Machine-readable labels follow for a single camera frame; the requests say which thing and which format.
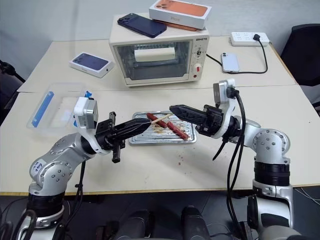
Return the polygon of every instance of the silver robot arm segment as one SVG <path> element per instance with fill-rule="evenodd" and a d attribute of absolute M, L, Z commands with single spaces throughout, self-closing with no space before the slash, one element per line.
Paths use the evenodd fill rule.
<path fill-rule="evenodd" d="M 234 79 L 213 85 L 216 107 L 205 105 L 203 111 L 186 105 L 173 105 L 170 110 L 181 120 L 196 125 L 199 134 L 222 138 L 218 153 L 227 142 L 237 143 L 241 134 L 242 120 L 232 116 L 235 99 Z M 290 140 L 283 132 L 261 128 L 246 120 L 244 145 L 256 152 L 254 157 L 254 195 L 248 198 L 247 218 L 251 228 L 263 233 L 269 226 L 293 227 L 293 187 L 290 185 L 290 159 L 285 153 Z"/>
<path fill-rule="evenodd" d="M 87 97 L 78 99 L 74 118 L 78 132 L 59 139 L 29 169 L 33 181 L 29 186 L 26 210 L 36 214 L 32 240 L 51 240 L 56 235 L 63 238 L 61 224 L 58 225 L 64 213 L 63 198 L 68 181 L 79 164 L 95 154 L 105 155 L 111 151 L 112 161 L 120 162 L 120 150 L 125 147 L 125 140 L 143 133 L 151 124 L 149 119 L 139 118 L 115 126 L 114 112 L 98 124 L 97 101 Z M 26 217 L 22 222 L 18 240 L 24 237 L 30 221 L 31 218 Z"/>

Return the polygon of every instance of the silver tray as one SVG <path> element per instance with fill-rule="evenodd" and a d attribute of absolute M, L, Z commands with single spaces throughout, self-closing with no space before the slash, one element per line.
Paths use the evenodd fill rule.
<path fill-rule="evenodd" d="M 161 118 L 164 115 L 171 113 L 170 111 L 141 111 L 133 114 L 132 119 L 147 118 L 147 113 L 154 114 L 156 117 Z M 163 120 L 164 122 L 172 122 L 179 129 L 189 135 L 187 140 L 181 139 L 168 127 L 163 128 L 158 124 L 151 124 L 143 133 L 133 136 L 129 139 L 130 144 L 190 144 L 197 141 L 196 129 L 192 123 L 182 121 L 175 115 L 172 115 Z"/>

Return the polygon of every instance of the hot dog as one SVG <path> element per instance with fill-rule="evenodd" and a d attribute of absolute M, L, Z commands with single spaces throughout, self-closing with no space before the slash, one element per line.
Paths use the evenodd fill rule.
<path fill-rule="evenodd" d="M 146 114 L 146 117 L 147 117 L 148 119 L 150 119 L 151 121 L 154 121 L 154 120 L 157 120 L 157 119 L 158 119 L 155 115 L 153 115 L 152 113 L 149 113 L 149 112 Z M 163 128 L 166 128 L 166 127 L 167 127 L 167 124 L 166 124 L 164 121 L 162 121 L 162 120 L 157 121 L 156 124 L 158 124 L 159 126 L 161 126 L 161 127 L 163 127 Z"/>
<path fill-rule="evenodd" d="M 188 134 L 181 131 L 178 127 L 176 127 L 172 122 L 168 122 L 166 124 L 169 129 L 171 129 L 175 134 L 177 134 L 183 140 L 187 140 L 189 138 Z"/>

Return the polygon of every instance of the wooden skewer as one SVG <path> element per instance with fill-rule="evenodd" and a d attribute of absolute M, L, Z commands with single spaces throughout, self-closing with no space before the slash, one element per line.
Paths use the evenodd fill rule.
<path fill-rule="evenodd" d="M 167 115 L 165 115 L 165 116 L 162 116 L 162 117 L 160 117 L 160 118 L 158 118 L 158 119 L 156 119 L 156 120 L 153 120 L 151 123 L 152 124 L 155 124 L 155 123 L 157 123 L 157 122 L 159 122 L 159 121 L 161 121 L 161 120 L 163 120 L 163 119 L 166 119 L 166 118 L 168 118 L 168 117 L 170 117 L 170 116 L 172 116 L 173 115 L 173 113 L 168 113 Z"/>

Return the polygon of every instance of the power strip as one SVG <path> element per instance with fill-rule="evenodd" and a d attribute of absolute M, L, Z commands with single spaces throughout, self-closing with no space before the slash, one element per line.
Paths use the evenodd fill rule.
<path fill-rule="evenodd" d="M 233 31 L 230 36 L 230 43 L 235 47 L 258 47 L 260 43 L 254 40 L 254 35 L 260 36 L 262 46 L 268 46 L 270 40 L 264 32 L 246 32 L 246 31 Z"/>

